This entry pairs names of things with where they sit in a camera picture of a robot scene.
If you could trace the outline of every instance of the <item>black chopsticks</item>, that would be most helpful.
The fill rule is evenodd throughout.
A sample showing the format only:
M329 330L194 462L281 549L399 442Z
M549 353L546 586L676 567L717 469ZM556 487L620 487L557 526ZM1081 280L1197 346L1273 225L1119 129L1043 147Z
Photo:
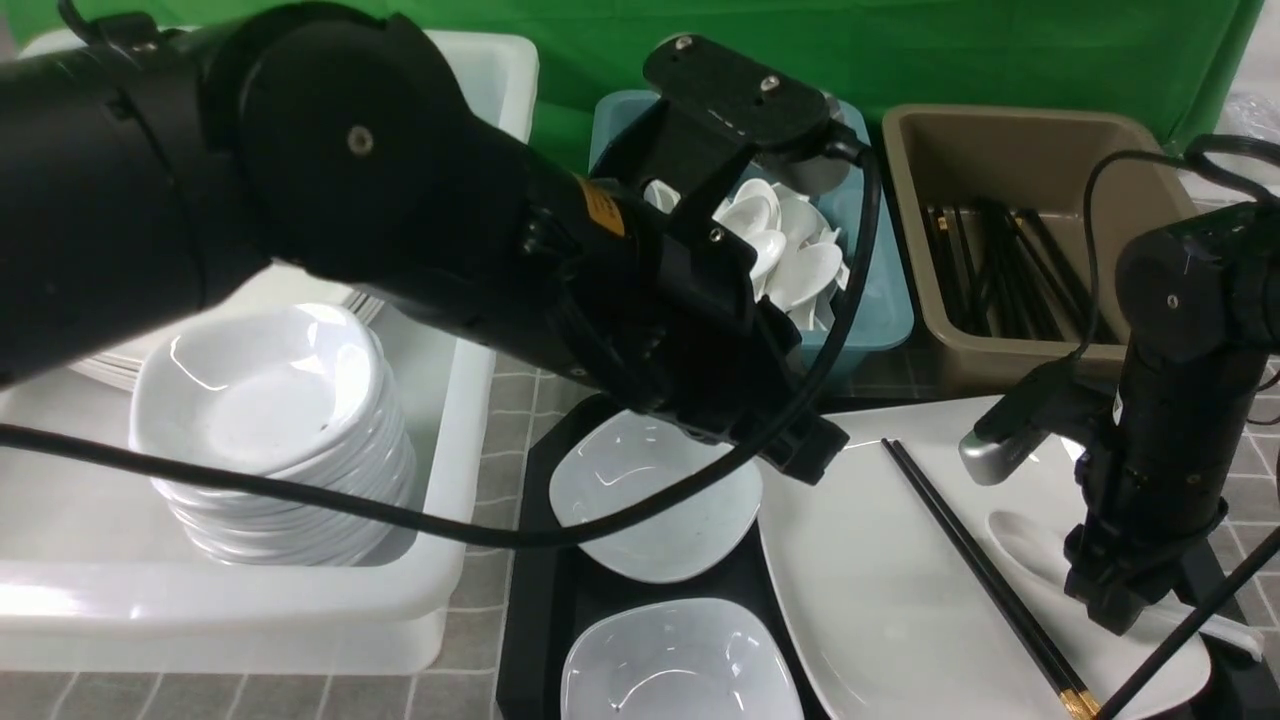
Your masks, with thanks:
M957 329L1050 342L1084 334L1092 296L1038 213L977 196L966 208L922 205L920 215L942 306ZM1119 342L1101 316L1096 340Z
M908 482L911 483L916 495L920 496L920 500L924 501L929 512L938 521L938 525L942 527L951 544L955 546L965 564L978 578L978 582L982 583L983 589L987 591L991 601L996 603L1000 614L1009 621L1014 634L1018 635L1023 647L1027 648L1032 660L1036 661L1036 665L1053 688L1066 712L1074 720L1092 720L1098 712L1098 703L1093 698L1093 693L1085 687L1084 680L1075 673L1071 664L1057 650L1057 646L1053 644L1053 639L1036 621L1030 610L1027 609L1027 605L1018 597L1014 588L1009 585L1009 582L1000 574L1000 570L987 557L987 553L978 546L978 541L969 534L964 523L951 511L946 500L938 495L937 488L933 487L929 478L924 475L924 470L906 452L902 443L887 438L881 439L881 443L888 450L890 456L893 457L893 461L902 470Z

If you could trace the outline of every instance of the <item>orange label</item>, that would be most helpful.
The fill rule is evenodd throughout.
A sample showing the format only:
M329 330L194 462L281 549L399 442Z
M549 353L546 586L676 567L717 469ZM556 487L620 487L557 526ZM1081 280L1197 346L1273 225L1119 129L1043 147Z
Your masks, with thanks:
M577 178L577 183L582 186L582 195L586 197L586 214L591 217L591 220L618 237L626 237L627 229L622 223L622 211L618 210L618 204L607 192L588 181Z

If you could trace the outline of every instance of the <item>stack of white bowls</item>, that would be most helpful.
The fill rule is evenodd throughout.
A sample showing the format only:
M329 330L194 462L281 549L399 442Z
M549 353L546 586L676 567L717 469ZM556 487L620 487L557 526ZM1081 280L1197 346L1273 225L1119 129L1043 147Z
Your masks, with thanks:
M138 375L129 447L401 506L417 471L380 343L332 305L201 324L164 343ZM266 497L152 484L191 542L228 564L352 565L390 530Z

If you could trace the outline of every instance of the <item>black tray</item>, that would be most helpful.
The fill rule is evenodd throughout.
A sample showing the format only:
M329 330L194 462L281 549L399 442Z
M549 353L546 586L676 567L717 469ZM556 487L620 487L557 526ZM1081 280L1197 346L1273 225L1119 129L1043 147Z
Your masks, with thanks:
M822 410L846 413L904 404L901 400L840 398L824 401ZM530 451L520 529L547 530L559 527L547 495L552 473L561 459L618 410L604 396L590 397L568 413ZM1207 542L1188 553L1183 565L1187 580L1179 588L1179 594L1188 602L1194 602L1222 579L1222 570ZM805 717L827 717L783 625L755 528L718 565L698 578L669 585L650 585L622 578L579 548L516 552L498 669L498 706L503 717L558 720L561 670L573 641L584 630L623 610L684 597L721 597L754 612L773 634L786 659ZM1243 619L1234 602L1225 614ZM1213 664L1210 684L1189 705L1166 712L1160 719L1280 719L1280 691L1267 667L1212 641L1207 644Z

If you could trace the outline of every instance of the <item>white ceramic spoon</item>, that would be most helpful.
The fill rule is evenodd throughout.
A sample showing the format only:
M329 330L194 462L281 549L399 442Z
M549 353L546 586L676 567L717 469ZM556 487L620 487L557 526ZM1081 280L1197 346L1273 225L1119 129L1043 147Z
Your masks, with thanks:
M764 229L776 231L782 220L782 209L778 205L778 196L773 192L773 186L760 178L751 178L737 188L733 202L741 202L748 197L763 197L769 206L769 219Z
M813 236L818 234L826 220L817 208L799 197L787 197L778 204L782 219L778 225L782 234L787 236L787 242L800 247Z
M818 299L801 302L800 305L791 309L787 316L795 323L797 331L812 331L814 329L814 313L818 309Z
M762 284L764 283L765 275L769 274L782 258L782 251L787 246L787 238L778 231L760 231L748 236L746 243L755 249L755 264L751 265L751 283Z
M808 202L808 201L809 201L809 196L808 196L808 195L801 195L801 193L799 193L799 192L796 192L796 191L791 190L790 187L787 187L787 186L782 184L781 182L776 182L776 183L773 183L773 184L772 184L772 186L769 186L769 187L772 187L772 188L773 188L773 195L777 195L777 196L778 196L778 202L780 202L780 204L781 204L781 202L782 202L783 200L786 200L787 197L799 197L800 200L804 200L805 202Z
M836 279L844 258L835 245L801 247L794 256L778 263L764 293L782 310L790 313L800 304L813 300L831 281Z
M669 184L655 179L644 186L644 201L669 215L676 205L680 205L680 193Z
M769 227L773 223L772 213L769 201L755 195L735 200L728 210L724 210L724 214L719 217L719 224L737 237L746 240L760 231L777 229Z
M845 228L832 229L829 225L818 231L818 234L813 238L813 245L836 245L840 236L845 232Z
M1025 515L1007 510L996 510L987 516L987 533L1000 552L1011 560L1025 577L1056 592L1062 592L1066 573L1071 569L1066 557L1062 556L1062 538L1056 537ZM1160 602L1147 607L1143 615L1176 625L1185 620L1193 610L1190 605L1179 601L1170 593ZM1210 618L1208 623L1204 623L1199 632L1248 652L1256 661L1262 660L1262 633L1243 623L1215 615Z

